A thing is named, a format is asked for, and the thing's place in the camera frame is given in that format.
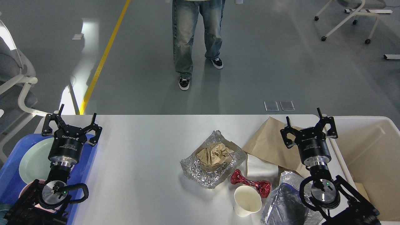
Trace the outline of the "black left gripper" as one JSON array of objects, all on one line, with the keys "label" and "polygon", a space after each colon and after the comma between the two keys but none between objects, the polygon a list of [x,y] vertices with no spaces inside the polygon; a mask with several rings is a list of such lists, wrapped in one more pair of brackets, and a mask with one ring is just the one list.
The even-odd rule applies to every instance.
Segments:
[{"label": "black left gripper", "polygon": [[[102,127],[95,123],[96,113],[93,114],[91,124],[84,128],[68,127],[61,117],[64,104],[61,104],[58,113],[46,114],[42,127],[42,136],[50,136],[53,133],[49,126],[51,121],[54,121],[59,128],[54,133],[54,141],[48,155],[51,162],[57,162],[63,158],[69,158],[71,165],[76,165],[80,162],[84,143],[95,146],[100,138]],[[86,134],[94,131],[94,137],[87,140]]]}]

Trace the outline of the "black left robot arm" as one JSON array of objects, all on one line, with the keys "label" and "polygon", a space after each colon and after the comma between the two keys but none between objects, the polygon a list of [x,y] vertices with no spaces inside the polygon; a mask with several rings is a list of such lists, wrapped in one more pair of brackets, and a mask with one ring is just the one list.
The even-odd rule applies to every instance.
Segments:
[{"label": "black left robot arm", "polygon": [[66,124],[47,114],[41,134],[22,138],[1,169],[1,222],[6,225],[67,225],[76,204],[89,197],[86,177],[102,127]]}]

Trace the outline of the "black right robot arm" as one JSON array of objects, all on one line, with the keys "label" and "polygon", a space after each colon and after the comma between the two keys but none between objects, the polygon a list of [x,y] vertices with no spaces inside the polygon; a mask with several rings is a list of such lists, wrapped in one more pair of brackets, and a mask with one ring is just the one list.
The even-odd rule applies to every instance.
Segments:
[{"label": "black right robot arm", "polygon": [[379,225],[379,211],[340,175],[334,180],[328,168],[331,161],[327,138],[338,138],[334,117],[323,116],[313,127],[297,130],[286,117],[280,130],[287,148],[297,146],[301,163],[310,172],[300,184],[300,199],[312,211],[318,211],[325,225]]}]

